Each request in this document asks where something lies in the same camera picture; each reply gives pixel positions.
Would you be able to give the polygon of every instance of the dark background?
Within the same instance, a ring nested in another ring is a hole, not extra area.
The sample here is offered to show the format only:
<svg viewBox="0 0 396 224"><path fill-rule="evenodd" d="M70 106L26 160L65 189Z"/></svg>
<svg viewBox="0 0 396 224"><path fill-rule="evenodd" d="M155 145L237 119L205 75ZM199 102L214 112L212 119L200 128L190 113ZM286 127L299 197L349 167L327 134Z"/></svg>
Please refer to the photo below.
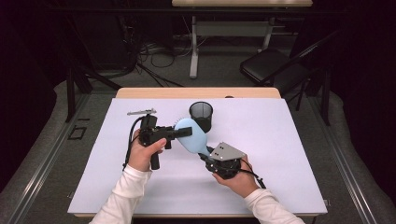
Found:
<svg viewBox="0 0 396 224"><path fill-rule="evenodd" d="M90 2L70 0L64 4ZM104 6L114 4L100 2ZM146 3L150 7L170 7L171 1ZM1 102L6 110L0 134L2 189L50 117L56 101L53 88L65 80L68 70L64 48L80 63L94 69L121 70L134 64L127 46L120 41L119 18L104 19L101 26L93 27L92 33L84 32L92 22L89 15L74 18L75 23L71 25L64 18L49 20L36 10L35 1L2 1L0 4ZM353 145L378 185L396 203L396 147L393 144L396 134L393 91L396 84L396 4L391 0L316 0L313 8L347 9L348 13L343 19L306 18L291 54L342 28L330 50L319 54L312 64L333 62L332 91L344 101ZM140 21L145 27L141 33L170 47L172 39L169 36L182 30L178 26L180 21L175 18L150 17ZM62 24L58 28L63 28L67 45L58 41L59 36L53 32L54 23ZM101 32L102 28L110 29L111 35ZM75 36L74 29L81 36Z"/></svg>

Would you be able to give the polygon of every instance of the wooden table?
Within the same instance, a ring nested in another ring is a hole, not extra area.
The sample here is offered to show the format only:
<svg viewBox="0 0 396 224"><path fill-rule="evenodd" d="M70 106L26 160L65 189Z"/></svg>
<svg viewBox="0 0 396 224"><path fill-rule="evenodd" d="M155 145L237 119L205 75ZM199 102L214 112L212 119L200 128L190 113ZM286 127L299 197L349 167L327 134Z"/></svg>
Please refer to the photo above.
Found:
<svg viewBox="0 0 396 224"><path fill-rule="evenodd" d="M68 213L92 217L120 178L130 111L157 110L157 125L189 116L197 101L212 104L207 145L225 142L249 155L255 173L297 216L327 213L288 106L275 88L123 88L113 99ZM242 198L219 185L205 163L177 140L160 155L134 217L253 217Z"/></svg>
<svg viewBox="0 0 396 224"><path fill-rule="evenodd" d="M276 88L245 88L245 87L219 87L219 88L121 88L116 98L224 98L232 96L237 98L278 98Z"/></svg>

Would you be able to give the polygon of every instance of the white paper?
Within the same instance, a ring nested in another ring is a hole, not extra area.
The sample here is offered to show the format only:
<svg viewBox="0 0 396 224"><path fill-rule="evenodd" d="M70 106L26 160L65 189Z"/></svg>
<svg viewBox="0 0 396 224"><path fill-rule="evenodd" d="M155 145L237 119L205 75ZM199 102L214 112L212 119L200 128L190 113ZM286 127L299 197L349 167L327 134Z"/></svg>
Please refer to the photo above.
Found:
<svg viewBox="0 0 396 224"><path fill-rule="evenodd" d="M69 213L97 213L122 172L129 132L142 115L130 111L155 108L158 126L189 118L197 101L213 106L210 147L225 142L248 154L254 172L292 213L324 214L327 209L283 99L113 99ZM245 215L243 199L219 185L197 154L177 140L160 154L137 215Z"/></svg>

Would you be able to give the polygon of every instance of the white sleeve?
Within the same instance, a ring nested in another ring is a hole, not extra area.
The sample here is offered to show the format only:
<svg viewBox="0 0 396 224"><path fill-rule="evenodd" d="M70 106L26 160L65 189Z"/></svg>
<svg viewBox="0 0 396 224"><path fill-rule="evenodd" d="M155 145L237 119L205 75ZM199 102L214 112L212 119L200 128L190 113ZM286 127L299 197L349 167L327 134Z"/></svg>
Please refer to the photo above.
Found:
<svg viewBox="0 0 396 224"><path fill-rule="evenodd" d="M93 218L91 224L125 223L130 224L134 208L145 193L151 171L141 172L127 165L116 187L106 203Z"/></svg>
<svg viewBox="0 0 396 224"><path fill-rule="evenodd" d="M256 189L245 198L247 208L261 224L301 224L300 218L286 210L269 189Z"/></svg>

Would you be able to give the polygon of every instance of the black chair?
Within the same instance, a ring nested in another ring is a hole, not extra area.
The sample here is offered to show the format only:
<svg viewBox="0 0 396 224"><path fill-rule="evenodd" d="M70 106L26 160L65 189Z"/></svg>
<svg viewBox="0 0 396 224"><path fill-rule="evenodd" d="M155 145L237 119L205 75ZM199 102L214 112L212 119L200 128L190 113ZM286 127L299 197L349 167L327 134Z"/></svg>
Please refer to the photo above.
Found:
<svg viewBox="0 0 396 224"><path fill-rule="evenodd" d="M319 73L321 70L327 70L330 67L328 65L327 67L307 69L302 65L302 62L307 55L323 46L337 34L338 31L335 31L327 35L292 58L277 49L265 49L241 62L240 72L256 83L258 87L276 87L282 97L301 85L299 92L288 100L290 102L299 96L296 106L296 110L299 110L307 80L315 73Z"/></svg>

